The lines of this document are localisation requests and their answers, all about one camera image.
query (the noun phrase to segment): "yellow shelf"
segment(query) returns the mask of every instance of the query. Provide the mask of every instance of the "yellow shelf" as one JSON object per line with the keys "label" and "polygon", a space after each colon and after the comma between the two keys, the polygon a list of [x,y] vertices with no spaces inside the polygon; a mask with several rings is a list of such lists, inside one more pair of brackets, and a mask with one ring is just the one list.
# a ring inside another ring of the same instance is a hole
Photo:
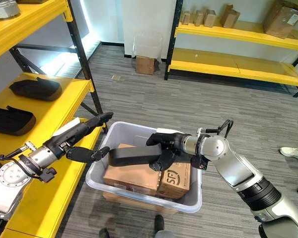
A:
{"label": "yellow shelf", "polygon": [[0,154],[8,154],[22,146],[26,141],[41,145],[62,125],[74,116],[80,103],[92,88],[89,80],[53,77],[40,74],[22,73],[15,81],[24,79],[35,80],[41,77],[60,83],[61,96],[53,102],[19,97],[6,87],[0,92],[0,108],[6,106],[30,111],[36,117],[33,129],[25,135],[13,136],[0,133]]}
{"label": "yellow shelf", "polygon": [[178,33],[213,36],[298,50],[298,31],[293,30],[288,38],[281,39],[265,34],[261,24],[246,21],[237,21],[234,28],[223,28],[218,18],[212,28],[203,25],[195,26],[192,23],[189,23],[189,25],[179,23],[175,31],[175,36]]}
{"label": "yellow shelf", "polygon": [[298,73],[291,64],[222,53],[175,48],[170,69],[298,86]]}
{"label": "yellow shelf", "polygon": [[0,56],[63,12],[69,15],[67,0],[43,4],[18,4],[20,15],[0,20]]}
{"label": "yellow shelf", "polygon": [[[101,130],[97,127],[76,146],[93,149]],[[1,238],[53,238],[56,235],[85,164],[63,157],[52,167],[57,171],[55,178],[49,183],[31,182]]]}
{"label": "yellow shelf", "polygon": [[[59,82],[62,94],[53,102],[45,102],[16,96],[8,87],[5,88],[0,93],[0,108],[9,105],[30,111],[36,117],[36,124],[23,136],[0,133],[0,154],[7,154],[26,141],[31,141],[37,147],[42,145],[58,128],[73,118],[85,95],[92,89],[89,80],[32,73],[22,73],[15,81],[35,80],[37,76]],[[96,128],[77,145],[93,148],[100,132],[101,128]],[[54,237],[85,164],[62,158],[52,166],[57,170],[55,178],[48,184],[32,181],[1,237]]]}

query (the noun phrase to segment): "white sneaker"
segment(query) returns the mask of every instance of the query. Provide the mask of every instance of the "white sneaker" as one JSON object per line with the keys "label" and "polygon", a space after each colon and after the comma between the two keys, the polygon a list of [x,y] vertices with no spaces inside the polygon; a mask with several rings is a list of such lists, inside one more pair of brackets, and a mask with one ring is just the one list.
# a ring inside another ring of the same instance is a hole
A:
{"label": "white sneaker", "polygon": [[295,157],[298,159],[298,148],[282,147],[279,152],[286,157]]}

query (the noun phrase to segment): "cardboard box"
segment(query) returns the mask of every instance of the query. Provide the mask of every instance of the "cardboard box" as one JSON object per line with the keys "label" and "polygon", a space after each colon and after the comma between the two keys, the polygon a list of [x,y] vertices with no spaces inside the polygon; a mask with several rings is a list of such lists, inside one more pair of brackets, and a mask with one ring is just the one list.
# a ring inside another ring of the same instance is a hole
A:
{"label": "cardboard box", "polygon": [[137,56],[136,57],[136,72],[153,75],[154,63],[155,63],[154,58]]}
{"label": "cardboard box", "polygon": [[[119,144],[118,148],[133,147]],[[159,172],[150,169],[149,165],[131,165],[123,167],[108,166],[104,175],[106,184],[154,196],[157,191]]]}
{"label": "cardboard box", "polygon": [[197,11],[194,18],[194,25],[200,26],[203,21],[203,13],[201,11]]}
{"label": "cardboard box", "polygon": [[207,9],[203,20],[204,26],[213,27],[216,16],[215,11]]}
{"label": "cardboard box", "polygon": [[157,211],[157,212],[164,213],[164,214],[175,214],[178,212],[177,210],[174,210],[174,209],[167,209],[162,206],[153,205],[153,204],[146,203],[146,202],[141,202],[141,201],[131,199],[128,197],[119,196],[119,195],[116,195],[116,194],[113,194],[110,192],[103,192],[103,197],[107,201],[110,201],[110,202],[117,202],[120,204],[133,206],[133,207],[137,207],[137,208],[153,210],[153,211]]}
{"label": "cardboard box", "polygon": [[279,38],[286,38],[298,22],[298,5],[275,0],[263,21],[266,34]]}
{"label": "cardboard box", "polygon": [[183,25],[188,25],[190,21],[190,12],[186,11],[183,13],[183,17],[182,17],[182,24]]}
{"label": "cardboard box", "polygon": [[239,18],[239,15],[240,12],[233,10],[233,5],[226,5],[224,14],[220,22],[224,28],[232,28]]}
{"label": "cardboard box", "polygon": [[163,171],[157,190],[157,196],[178,199],[190,189],[191,164],[173,163]]}

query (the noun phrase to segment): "black shoe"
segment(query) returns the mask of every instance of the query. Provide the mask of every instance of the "black shoe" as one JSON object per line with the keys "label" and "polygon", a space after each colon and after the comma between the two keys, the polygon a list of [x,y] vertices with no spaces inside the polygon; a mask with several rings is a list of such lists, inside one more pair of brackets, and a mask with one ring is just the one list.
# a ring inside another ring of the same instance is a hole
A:
{"label": "black shoe", "polygon": [[164,219],[161,215],[156,215],[154,218],[154,232],[164,231]]}
{"label": "black shoe", "polygon": [[99,231],[99,238],[110,238],[107,228],[103,228]]}

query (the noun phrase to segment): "wall baseboard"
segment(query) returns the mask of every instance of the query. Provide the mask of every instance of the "wall baseboard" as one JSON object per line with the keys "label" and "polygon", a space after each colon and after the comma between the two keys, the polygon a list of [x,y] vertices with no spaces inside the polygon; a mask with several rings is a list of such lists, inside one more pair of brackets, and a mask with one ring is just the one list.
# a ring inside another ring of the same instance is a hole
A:
{"label": "wall baseboard", "polygon": [[104,41],[102,41],[101,44],[105,46],[124,46],[125,45],[124,43],[114,43],[114,42],[104,42]]}
{"label": "wall baseboard", "polygon": [[135,59],[136,57],[131,57],[131,55],[124,55],[125,58],[133,58]]}
{"label": "wall baseboard", "polygon": [[[105,46],[124,46],[124,43],[114,43],[114,42],[101,42],[102,45]],[[124,55],[125,58],[131,58],[131,55]]]}

